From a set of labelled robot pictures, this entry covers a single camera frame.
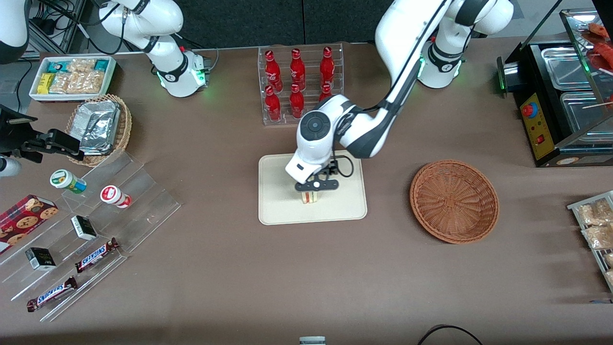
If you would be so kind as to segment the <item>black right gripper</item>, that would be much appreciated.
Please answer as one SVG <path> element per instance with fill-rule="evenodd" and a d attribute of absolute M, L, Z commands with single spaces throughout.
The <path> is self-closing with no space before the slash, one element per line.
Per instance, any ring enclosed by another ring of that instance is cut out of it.
<path fill-rule="evenodd" d="M 27 116 L 13 111 L 2 105 L 0 107 L 0 152 L 4 156 L 26 159 L 29 161 L 42 161 L 43 154 L 36 149 L 25 149 L 30 140 L 37 141 L 40 135 L 35 131 L 31 122 L 38 120 L 35 116 Z M 47 144 L 55 149 L 55 153 L 69 157 L 75 161 L 83 161 L 85 153 L 79 150 L 80 141 L 59 129 L 50 129 L 47 132 Z"/>

